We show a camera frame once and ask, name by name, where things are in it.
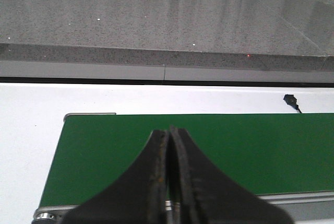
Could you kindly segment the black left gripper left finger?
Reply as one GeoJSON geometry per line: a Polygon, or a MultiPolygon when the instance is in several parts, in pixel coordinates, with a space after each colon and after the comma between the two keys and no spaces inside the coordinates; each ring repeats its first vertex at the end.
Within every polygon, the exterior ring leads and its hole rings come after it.
{"type": "Polygon", "coordinates": [[[70,210],[62,223],[166,223],[169,134],[152,131],[131,166],[93,198],[70,210]]]}

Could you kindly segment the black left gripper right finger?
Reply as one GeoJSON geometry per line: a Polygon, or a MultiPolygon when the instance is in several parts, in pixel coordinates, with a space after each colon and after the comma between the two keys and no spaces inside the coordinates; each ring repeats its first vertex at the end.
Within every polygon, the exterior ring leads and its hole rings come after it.
{"type": "Polygon", "coordinates": [[[180,204],[180,223],[293,222],[284,210],[223,173],[184,128],[170,129],[169,187],[180,204]]]}

